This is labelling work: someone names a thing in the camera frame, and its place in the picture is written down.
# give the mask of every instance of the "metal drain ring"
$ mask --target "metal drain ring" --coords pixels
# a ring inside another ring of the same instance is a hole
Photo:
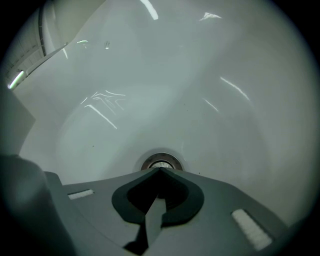
[[[168,165],[168,168],[183,171],[182,165],[178,159],[168,153],[156,153],[149,156],[147,160],[144,161],[141,171],[152,167],[166,167],[166,164]]]

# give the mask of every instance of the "sink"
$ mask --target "sink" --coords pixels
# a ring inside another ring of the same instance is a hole
[[[20,156],[64,185],[138,172],[155,153],[236,186],[287,225],[319,186],[319,72],[266,1],[106,1],[13,93]]]

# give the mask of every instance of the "drain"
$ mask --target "drain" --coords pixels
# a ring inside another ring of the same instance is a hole
[[[168,153],[156,153],[149,156],[147,160],[144,161],[141,170],[157,167],[172,168],[183,171],[178,159]]]

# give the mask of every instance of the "white sink basin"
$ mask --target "white sink basin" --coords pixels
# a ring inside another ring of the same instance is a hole
[[[320,110],[303,38],[264,1],[150,2],[105,2],[16,88],[36,119],[20,155],[73,184],[166,152],[289,225],[304,217]]]

